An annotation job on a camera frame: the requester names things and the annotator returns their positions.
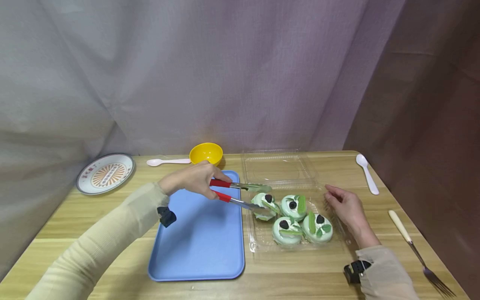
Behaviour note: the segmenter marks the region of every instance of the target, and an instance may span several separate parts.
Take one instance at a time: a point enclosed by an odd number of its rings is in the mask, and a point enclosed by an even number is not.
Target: black wrist strap
[[[160,216],[160,223],[162,223],[165,228],[177,221],[177,216],[170,211],[168,207],[157,207],[156,211]]]
[[[372,264],[367,261],[355,261],[351,264],[347,264],[343,268],[343,273],[347,278],[348,283],[355,284],[360,283],[360,276],[363,275],[366,269],[368,269]]]

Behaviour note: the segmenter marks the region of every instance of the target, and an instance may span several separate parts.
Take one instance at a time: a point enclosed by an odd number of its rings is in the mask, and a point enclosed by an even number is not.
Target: mint green dessert
[[[283,216],[278,218],[272,227],[273,239],[280,245],[295,245],[300,243],[303,235],[297,221]]]
[[[278,205],[275,204],[275,197],[264,192],[256,194],[252,203],[270,209],[270,214],[267,216],[253,213],[257,219],[262,221],[268,221],[280,212]]]
[[[333,235],[332,223],[324,216],[313,212],[309,212],[303,219],[302,229],[305,238],[315,244],[326,243]]]
[[[307,215],[305,196],[287,195],[280,203],[280,211],[283,216],[292,217],[295,221],[301,221]]]

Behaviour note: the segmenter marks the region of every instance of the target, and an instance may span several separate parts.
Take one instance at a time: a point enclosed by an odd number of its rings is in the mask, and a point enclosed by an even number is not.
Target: plastic spoon
[[[149,165],[151,167],[160,166],[161,164],[189,164],[189,163],[191,163],[189,158],[168,159],[168,160],[155,158],[155,159],[147,160],[147,165]]]
[[[370,189],[370,192],[374,195],[378,195],[378,188],[375,182],[373,181],[372,176],[370,175],[370,172],[368,171],[368,161],[363,156],[362,154],[357,155],[357,164],[363,168],[363,172],[365,172],[365,177],[367,178],[367,183],[368,183],[368,188]]]

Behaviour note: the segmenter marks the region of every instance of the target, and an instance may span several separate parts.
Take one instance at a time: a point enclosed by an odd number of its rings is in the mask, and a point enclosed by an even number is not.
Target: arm
[[[218,168],[202,162],[140,187],[57,258],[26,299],[87,299],[117,256],[157,223],[156,208],[168,206],[171,194],[185,188],[216,198],[209,188],[212,177],[231,182]]]
[[[418,296],[408,276],[393,252],[382,246],[367,221],[358,196],[343,189],[325,185],[325,199],[348,227],[357,241],[360,260],[372,264],[360,278],[361,290],[367,300],[414,299]]]

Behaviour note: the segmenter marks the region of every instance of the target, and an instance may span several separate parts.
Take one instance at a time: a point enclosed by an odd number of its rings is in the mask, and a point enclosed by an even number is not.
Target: beige sleeve
[[[372,264],[360,277],[367,300],[417,300],[412,280],[393,252],[384,246],[357,251],[359,260]]]
[[[158,221],[169,198],[148,183],[96,222],[48,268],[26,299],[87,299],[117,256]]]

